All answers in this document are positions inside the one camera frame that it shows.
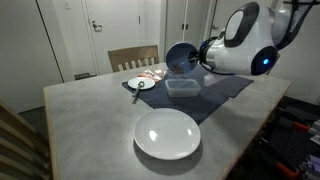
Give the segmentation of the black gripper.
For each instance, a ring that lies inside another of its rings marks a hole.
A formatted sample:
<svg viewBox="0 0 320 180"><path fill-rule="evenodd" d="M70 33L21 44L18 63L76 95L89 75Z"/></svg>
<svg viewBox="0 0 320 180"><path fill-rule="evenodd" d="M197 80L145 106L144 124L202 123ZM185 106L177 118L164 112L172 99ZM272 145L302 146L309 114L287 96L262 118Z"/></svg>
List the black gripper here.
<svg viewBox="0 0 320 180"><path fill-rule="evenodd" d="M203 42L199 49L192 44L189 45L188 62L191 69L194 69L198 63L207 63L206 54L210 47L208 42Z"/></svg>

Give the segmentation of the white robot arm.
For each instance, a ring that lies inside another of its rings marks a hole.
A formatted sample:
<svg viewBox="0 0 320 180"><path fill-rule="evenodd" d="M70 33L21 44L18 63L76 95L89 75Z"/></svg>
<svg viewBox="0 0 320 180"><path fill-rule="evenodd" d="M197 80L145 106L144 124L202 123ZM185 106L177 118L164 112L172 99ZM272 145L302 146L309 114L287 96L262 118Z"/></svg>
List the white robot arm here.
<svg viewBox="0 0 320 180"><path fill-rule="evenodd" d="M318 4L318 0L284 0L275 11L258 2L246 3L229 17L219 36L190 52L188 61L207 65L209 71L217 69L218 74L265 74Z"/></svg>

